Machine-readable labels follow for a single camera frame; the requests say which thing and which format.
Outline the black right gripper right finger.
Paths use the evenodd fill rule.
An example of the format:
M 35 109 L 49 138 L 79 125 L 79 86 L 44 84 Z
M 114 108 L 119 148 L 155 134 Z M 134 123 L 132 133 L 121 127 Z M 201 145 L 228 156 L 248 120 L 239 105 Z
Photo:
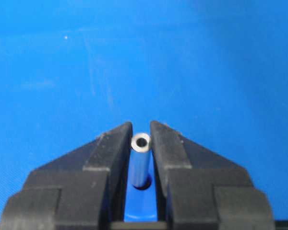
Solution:
M 266 195 L 248 171 L 187 139 L 150 124 L 157 217 L 171 230 L 273 230 Z

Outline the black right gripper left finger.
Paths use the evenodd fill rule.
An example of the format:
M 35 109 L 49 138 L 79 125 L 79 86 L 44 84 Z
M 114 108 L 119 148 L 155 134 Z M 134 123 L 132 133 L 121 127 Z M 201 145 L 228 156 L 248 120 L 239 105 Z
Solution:
M 1 230 L 98 230 L 120 219 L 130 122 L 33 171 L 7 201 Z

